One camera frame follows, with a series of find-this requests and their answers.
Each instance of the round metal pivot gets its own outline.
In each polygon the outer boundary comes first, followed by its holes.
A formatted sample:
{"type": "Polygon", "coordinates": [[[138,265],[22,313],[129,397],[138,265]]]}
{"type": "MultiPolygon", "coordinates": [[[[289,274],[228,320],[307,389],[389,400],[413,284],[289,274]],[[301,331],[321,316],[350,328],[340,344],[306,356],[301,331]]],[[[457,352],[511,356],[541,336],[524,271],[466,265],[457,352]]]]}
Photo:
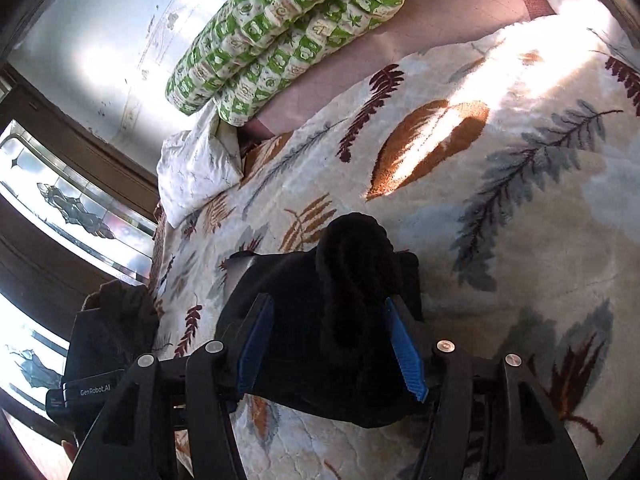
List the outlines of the round metal pivot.
{"type": "Polygon", "coordinates": [[[507,354],[504,360],[507,361],[509,366],[520,366],[522,364],[522,359],[516,354],[507,354]]]}
{"type": "Polygon", "coordinates": [[[204,349],[210,354],[217,354],[218,352],[222,352],[224,347],[222,341],[209,341],[204,349]]]}
{"type": "Polygon", "coordinates": [[[451,341],[443,339],[442,341],[438,341],[436,348],[441,352],[448,354],[449,352],[453,352],[456,349],[456,346],[451,341]]]}
{"type": "Polygon", "coordinates": [[[151,354],[144,354],[138,358],[138,366],[141,368],[146,368],[151,366],[155,361],[155,358],[151,354]]]}

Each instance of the floral blanket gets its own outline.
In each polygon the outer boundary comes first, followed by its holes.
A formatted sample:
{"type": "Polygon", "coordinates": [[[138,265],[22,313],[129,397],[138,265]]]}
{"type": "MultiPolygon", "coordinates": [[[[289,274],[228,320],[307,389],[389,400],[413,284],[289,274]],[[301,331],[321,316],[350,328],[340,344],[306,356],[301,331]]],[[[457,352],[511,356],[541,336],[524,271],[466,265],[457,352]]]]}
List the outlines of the floral blanket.
{"type": "MultiPolygon", "coordinates": [[[[160,229],[158,356],[211,339],[232,253],[308,250],[351,211],[418,256],[435,335],[523,356],[589,478],[608,478],[640,432],[637,72],[551,16],[354,85],[250,152],[238,186],[160,229]]],[[[260,480],[409,478],[424,431],[414,419],[363,430],[251,396],[233,419],[260,480]]]]}

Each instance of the black fabric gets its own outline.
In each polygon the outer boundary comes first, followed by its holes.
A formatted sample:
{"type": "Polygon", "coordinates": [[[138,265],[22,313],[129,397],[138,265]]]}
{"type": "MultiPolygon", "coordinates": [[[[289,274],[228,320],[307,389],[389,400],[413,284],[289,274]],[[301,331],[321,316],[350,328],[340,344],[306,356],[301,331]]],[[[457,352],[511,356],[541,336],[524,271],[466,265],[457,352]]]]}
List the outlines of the black fabric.
{"type": "Polygon", "coordinates": [[[101,285],[76,315],[63,382],[126,370],[151,351],[158,325],[145,285],[118,280],[101,285]]]}
{"type": "Polygon", "coordinates": [[[400,294],[422,320],[418,260],[395,253],[375,219],[341,216],[310,251],[258,256],[230,295],[216,338],[260,292],[274,299],[274,327],[253,394],[364,428],[418,411],[382,317],[385,298],[400,294]]]}

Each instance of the white wall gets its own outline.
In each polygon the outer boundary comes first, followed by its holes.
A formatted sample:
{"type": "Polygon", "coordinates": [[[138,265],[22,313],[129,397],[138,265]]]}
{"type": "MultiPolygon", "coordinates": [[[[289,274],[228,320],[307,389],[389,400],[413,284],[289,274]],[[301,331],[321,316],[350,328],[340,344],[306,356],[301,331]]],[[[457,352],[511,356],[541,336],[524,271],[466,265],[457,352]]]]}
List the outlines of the white wall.
{"type": "Polygon", "coordinates": [[[225,0],[56,0],[9,61],[47,99],[155,172],[162,140],[194,123],[164,84],[225,0]]]}

